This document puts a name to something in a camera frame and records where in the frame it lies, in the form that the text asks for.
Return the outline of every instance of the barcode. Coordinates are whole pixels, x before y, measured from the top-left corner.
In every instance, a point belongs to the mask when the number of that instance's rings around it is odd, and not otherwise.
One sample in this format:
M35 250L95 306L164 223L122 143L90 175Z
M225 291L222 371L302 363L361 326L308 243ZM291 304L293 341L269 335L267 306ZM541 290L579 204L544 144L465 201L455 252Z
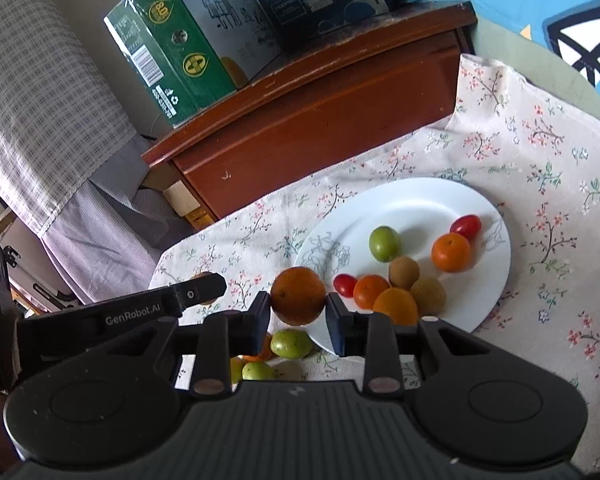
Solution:
M134 62L134 65L147 86L155 85L164 76L162 70L160 70L160 67L145 45L141 46L131 55L131 61Z

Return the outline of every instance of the tangerine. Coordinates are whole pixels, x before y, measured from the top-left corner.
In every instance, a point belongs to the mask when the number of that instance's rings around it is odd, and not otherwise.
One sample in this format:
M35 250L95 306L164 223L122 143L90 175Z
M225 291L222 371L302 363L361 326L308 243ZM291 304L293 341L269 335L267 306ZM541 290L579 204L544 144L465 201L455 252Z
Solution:
M327 291L320 277L308 267L283 270L271 285L271 309L280 321L306 325L320 316Z
M243 355L242 360L247 363L254 363L256 361L268 361L273 357L273 352L271 351L271 338L272 335L267 332L267 335L264 336L264 343L262 345L262 350L258 355Z
M372 310L376 298L387 288L389 288L389 283L382 276L377 274L363 276L353 288L353 301L360 308Z
M376 298L374 312L386 314L396 325L415 325L418 322L418 306L413 296L403 288L392 286Z
M431 261L444 272L459 272L471 262L471 244L458 233L442 235L433 243Z

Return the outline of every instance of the plaid fabric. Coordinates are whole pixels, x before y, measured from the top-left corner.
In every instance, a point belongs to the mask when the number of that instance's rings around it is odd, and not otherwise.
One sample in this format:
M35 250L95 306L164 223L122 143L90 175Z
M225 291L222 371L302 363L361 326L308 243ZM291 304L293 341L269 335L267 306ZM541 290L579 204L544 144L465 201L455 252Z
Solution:
M135 134L52 0L0 0L0 196L38 236Z

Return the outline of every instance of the red cherry tomato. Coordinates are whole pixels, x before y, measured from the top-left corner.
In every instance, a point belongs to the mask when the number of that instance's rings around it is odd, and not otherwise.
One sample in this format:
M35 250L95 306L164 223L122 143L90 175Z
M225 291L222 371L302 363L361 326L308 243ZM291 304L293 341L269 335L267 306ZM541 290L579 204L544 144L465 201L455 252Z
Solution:
M353 288L358 280L350 274L338 274L333 279L333 288L344 298L353 298Z
M451 224L450 233L458 233L467 240L473 240L482 229L482 222L476 215L461 216Z

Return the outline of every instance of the floral tablecloth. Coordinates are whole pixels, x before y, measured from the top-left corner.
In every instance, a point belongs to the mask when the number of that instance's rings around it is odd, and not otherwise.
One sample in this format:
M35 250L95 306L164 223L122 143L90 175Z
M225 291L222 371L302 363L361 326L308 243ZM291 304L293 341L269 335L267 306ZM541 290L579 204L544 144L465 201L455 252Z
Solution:
M187 310L182 322L246 309L334 209L412 176L461 182L499 209L512 240L511 272L476 333L581 391L589 422L574 462L600 468L600 122L499 62L464 56L450 119L312 174L182 241L162 255L150 286L219 272L227 293ZM273 316L270 329L280 327ZM188 383L191 362L180 384ZM315 351L274 368L283 379L360 381L363 364ZM408 359L403 370L407 386L417 386Z

